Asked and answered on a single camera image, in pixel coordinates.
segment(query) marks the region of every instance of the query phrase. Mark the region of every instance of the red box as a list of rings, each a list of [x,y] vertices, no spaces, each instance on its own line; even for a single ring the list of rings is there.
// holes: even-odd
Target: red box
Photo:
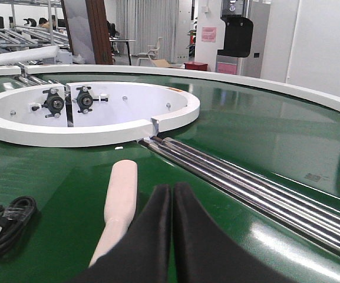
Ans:
[[[199,62],[187,62],[184,63],[187,70],[199,70],[199,71],[207,71],[207,64],[199,63]]]

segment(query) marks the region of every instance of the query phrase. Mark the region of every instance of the pink sign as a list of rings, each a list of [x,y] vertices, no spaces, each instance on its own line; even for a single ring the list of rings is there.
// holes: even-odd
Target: pink sign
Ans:
[[[218,62],[217,73],[236,75],[236,64]]]
[[[201,33],[201,41],[204,42],[216,42],[217,28],[203,27]]]

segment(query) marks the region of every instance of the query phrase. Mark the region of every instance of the white wall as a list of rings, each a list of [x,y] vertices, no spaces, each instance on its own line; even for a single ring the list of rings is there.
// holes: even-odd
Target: white wall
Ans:
[[[275,0],[271,9],[262,78],[340,96],[340,1]]]
[[[41,6],[28,6],[28,5],[14,5],[15,8],[15,21],[17,25],[24,25],[26,21],[23,19],[32,18],[39,24],[40,18],[48,19],[48,8]],[[55,8],[52,8],[52,14],[55,14]],[[60,19],[64,18],[62,9],[57,8],[57,15]],[[0,16],[4,18],[5,28],[9,27],[9,17],[12,16],[10,4],[0,4]]]
[[[202,13],[202,7],[209,6],[208,13]],[[197,36],[196,50],[194,60],[208,64],[208,70],[213,71],[216,68],[217,50],[223,49],[223,41],[225,38],[225,22],[221,20],[221,0],[199,0],[198,20],[197,20]],[[216,27],[216,42],[201,41],[201,33],[203,27]]]
[[[270,5],[261,78],[286,81],[299,0],[274,0]]]
[[[117,0],[104,0],[104,6],[107,20],[116,24]]]

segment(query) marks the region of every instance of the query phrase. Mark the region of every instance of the bolt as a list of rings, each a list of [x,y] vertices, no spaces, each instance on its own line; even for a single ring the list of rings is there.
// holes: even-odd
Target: bolt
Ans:
[[[56,109],[60,109],[62,107],[62,102],[59,101],[59,100],[55,100],[53,102],[53,107],[56,108]]]
[[[89,97],[85,97],[82,99],[82,104],[85,106],[89,106],[91,105],[91,103],[92,103],[92,100]]]

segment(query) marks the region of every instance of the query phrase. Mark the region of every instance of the curtain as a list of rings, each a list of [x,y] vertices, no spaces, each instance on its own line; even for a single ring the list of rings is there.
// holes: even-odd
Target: curtain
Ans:
[[[148,45],[163,37],[158,58],[175,62],[178,10],[179,0],[119,0],[116,30],[120,38],[135,40],[130,44],[132,55],[148,51]]]

